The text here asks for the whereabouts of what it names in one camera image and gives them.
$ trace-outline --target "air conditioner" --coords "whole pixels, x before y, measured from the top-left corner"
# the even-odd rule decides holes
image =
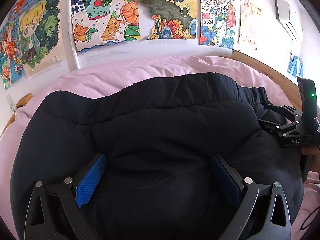
[[[276,18],[293,39],[302,42],[301,22],[298,15],[292,12],[289,3],[276,0]]]

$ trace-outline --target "wooden plank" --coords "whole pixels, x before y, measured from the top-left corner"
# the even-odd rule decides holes
[[[258,72],[265,74],[268,76],[274,83],[278,84],[283,92],[286,94],[288,100],[293,105],[294,108],[302,109],[301,97],[299,93],[298,86],[289,80],[284,75],[280,74],[278,71],[274,70],[273,68],[269,67],[262,62],[249,57],[239,51],[232,50],[231,59],[236,61],[242,62]],[[320,109],[318,107],[318,119],[320,120]]]

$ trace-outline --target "silver screw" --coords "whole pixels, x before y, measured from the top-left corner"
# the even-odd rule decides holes
[[[246,184],[252,184],[253,180],[252,180],[251,178],[249,178],[249,177],[246,177],[246,178],[244,179],[244,182],[245,182]]]
[[[70,184],[71,182],[72,182],[72,178],[70,178],[70,177],[67,177],[64,179],[65,184]]]
[[[280,182],[278,182],[278,181],[275,181],[275,183],[274,183],[274,184],[275,184],[275,186],[276,186],[276,187],[281,187],[281,183],[280,183]]]
[[[41,187],[42,186],[42,181],[38,181],[37,183],[36,183],[36,187]]]

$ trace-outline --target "pink bed sheet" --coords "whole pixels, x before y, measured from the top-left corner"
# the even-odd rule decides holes
[[[113,62],[80,69],[60,77],[53,85],[34,95],[16,112],[16,120],[0,138],[0,216],[18,239],[10,205],[10,176],[20,140],[34,112],[44,98],[57,90],[69,91],[87,98],[112,95],[136,82],[152,77],[172,77],[192,73],[217,72],[245,87],[266,88],[275,105],[290,105],[285,93],[267,76],[251,67],[223,57],[141,58],[131,62]]]

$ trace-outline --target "blue textured pad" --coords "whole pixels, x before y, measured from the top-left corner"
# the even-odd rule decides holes
[[[237,208],[241,203],[240,189],[215,155],[210,158],[210,168],[228,204]]]
[[[89,202],[106,169],[106,166],[107,158],[104,154],[101,154],[99,159],[94,163],[78,185],[76,190],[76,202],[79,208],[81,208],[83,204],[87,204]]]

